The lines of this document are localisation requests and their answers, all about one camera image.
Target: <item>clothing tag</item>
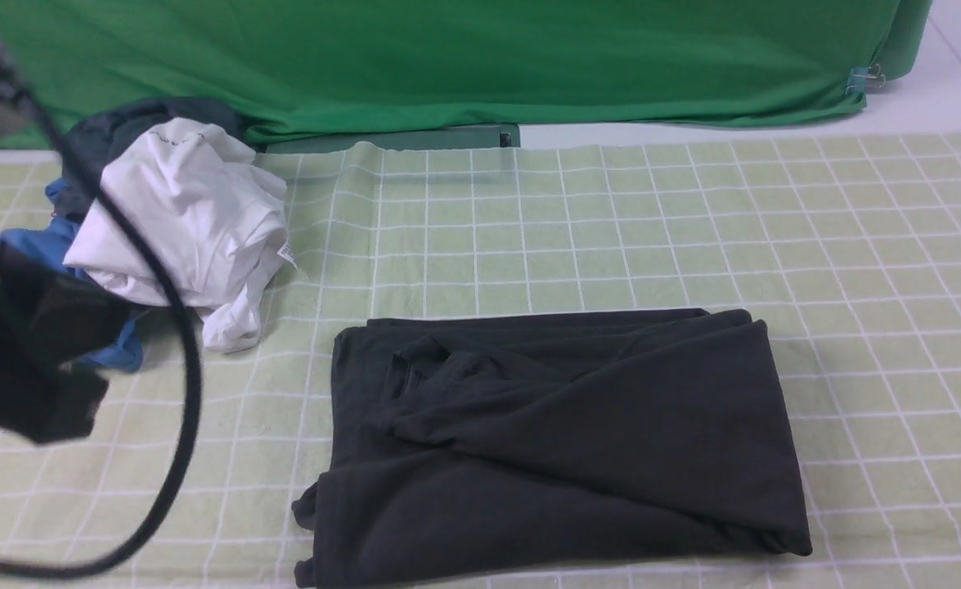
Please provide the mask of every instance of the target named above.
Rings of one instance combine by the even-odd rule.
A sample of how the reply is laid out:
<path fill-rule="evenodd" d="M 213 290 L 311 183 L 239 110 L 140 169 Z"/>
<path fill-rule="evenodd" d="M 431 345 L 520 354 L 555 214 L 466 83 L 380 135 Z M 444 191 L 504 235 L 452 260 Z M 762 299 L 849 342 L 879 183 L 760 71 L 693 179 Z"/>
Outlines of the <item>clothing tag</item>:
<path fill-rule="evenodd" d="M 294 253 L 290 250 L 290 243 L 285 242 L 280 250 L 277 250 L 277 256 L 281 256 L 283 259 L 290 262 L 290 265 L 294 266 L 294 269 L 298 269 L 298 264 L 294 263 Z"/>

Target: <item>green backdrop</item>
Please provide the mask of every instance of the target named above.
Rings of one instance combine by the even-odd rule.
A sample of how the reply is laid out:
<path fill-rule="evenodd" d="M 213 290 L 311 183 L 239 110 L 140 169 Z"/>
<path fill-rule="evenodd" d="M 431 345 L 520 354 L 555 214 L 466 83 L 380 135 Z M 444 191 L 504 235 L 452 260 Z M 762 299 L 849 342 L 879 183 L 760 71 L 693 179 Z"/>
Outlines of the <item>green backdrop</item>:
<path fill-rule="evenodd" d="M 189 94 L 248 115 L 254 144 L 492 122 L 743 127 L 860 110 L 851 68 L 894 38 L 888 70 L 908 70 L 929 2 L 0 0 L 0 37 L 64 127 Z"/>

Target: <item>black cable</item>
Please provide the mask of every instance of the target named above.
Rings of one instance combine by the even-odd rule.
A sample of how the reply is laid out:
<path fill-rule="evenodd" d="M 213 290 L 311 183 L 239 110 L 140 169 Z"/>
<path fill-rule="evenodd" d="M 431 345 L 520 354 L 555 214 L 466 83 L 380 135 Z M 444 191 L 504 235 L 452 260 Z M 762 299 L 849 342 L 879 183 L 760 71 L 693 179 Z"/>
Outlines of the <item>black cable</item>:
<path fill-rule="evenodd" d="M 128 238 L 130 245 L 145 260 L 146 265 L 150 266 L 150 271 L 154 273 L 156 282 L 161 286 L 167 302 L 170 305 L 171 318 L 176 324 L 178 336 L 182 340 L 182 351 L 185 353 L 185 372 L 186 372 L 186 401 L 182 408 L 182 427 L 178 431 L 178 441 L 174 448 L 174 456 L 171 459 L 171 466 L 168 470 L 164 483 L 156 493 L 156 499 L 150 512 L 146 514 L 142 523 L 137 527 L 135 533 L 118 545 L 107 555 L 91 560 L 91 562 L 74 565 L 46 565 L 40 563 L 20 562 L 19 560 L 0 560 L 0 575 L 16 578 L 42 579 L 43 581 L 73 581 L 77 578 L 95 577 L 95 575 L 106 573 L 132 558 L 146 542 L 159 529 L 164 522 L 174 499 L 178 495 L 178 489 L 185 480 L 186 472 L 189 470 L 189 461 L 193 455 L 193 447 L 196 443 L 196 432 L 200 428 L 200 404 L 202 403 L 202 384 L 203 376 L 200 371 L 200 350 L 196 344 L 196 333 L 193 329 L 189 310 L 178 297 L 178 290 L 171 281 L 164 265 L 156 257 L 154 250 L 143 239 L 129 220 L 120 211 L 117 204 L 107 196 L 106 191 L 102 190 L 100 178 L 95 178 L 84 168 L 83 161 L 73 152 L 68 142 L 62 137 L 61 132 L 55 128 L 51 117 L 43 106 L 27 92 L 22 92 L 17 97 L 17 104 L 21 110 L 30 115 L 36 124 L 43 130 L 47 140 L 54 146 L 62 158 L 65 171 L 72 176 L 73 182 L 78 184 L 88 196 L 91 196 L 102 205 L 102 208 L 110 214 L 120 231 Z"/>

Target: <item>black pants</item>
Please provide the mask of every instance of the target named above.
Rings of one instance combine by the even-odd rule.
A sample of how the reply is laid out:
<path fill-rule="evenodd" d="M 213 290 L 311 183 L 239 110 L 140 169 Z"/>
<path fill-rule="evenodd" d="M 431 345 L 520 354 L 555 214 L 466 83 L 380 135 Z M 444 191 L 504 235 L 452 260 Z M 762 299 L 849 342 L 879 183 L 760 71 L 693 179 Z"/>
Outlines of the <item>black pants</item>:
<path fill-rule="evenodd" d="M 301 587 L 565 560 L 809 555 L 763 321 L 701 309 L 369 321 L 335 340 Z"/>

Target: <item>blue cloth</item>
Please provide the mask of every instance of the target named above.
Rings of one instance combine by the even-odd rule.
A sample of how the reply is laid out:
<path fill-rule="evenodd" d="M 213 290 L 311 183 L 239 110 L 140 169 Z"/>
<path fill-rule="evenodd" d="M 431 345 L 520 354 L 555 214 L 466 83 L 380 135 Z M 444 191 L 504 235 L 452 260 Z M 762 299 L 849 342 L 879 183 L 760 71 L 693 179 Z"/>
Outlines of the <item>blue cloth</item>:
<path fill-rule="evenodd" d="M 43 189 L 43 194 L 54 204 L 58 195 L 68 186 L 65 180 L 58 179 Z M 62 265 L 66 251 L 69 251 L 73 239 L 80 231 L 80 224 L 73 223 L 64 217 L 54 217 L 46 230 L 33 231 L 24 228 L 2 231 L 0 243 L 5 243 L 19 250 L 32 260 L 47 266 L 57 272 L 65 272 L 81 280 L 90 281 L 87 272 L 81 269 L 67 268 Z M 135 329 L 135 318 L 128 321 L 120 331 L 116 342 L 110 347 L 92 352 L 80 358 L 80 362 L 89 366 L 101 368 L 116 368 L 124 372 L 135 372 L 142 368 L 143 350 Z"/>

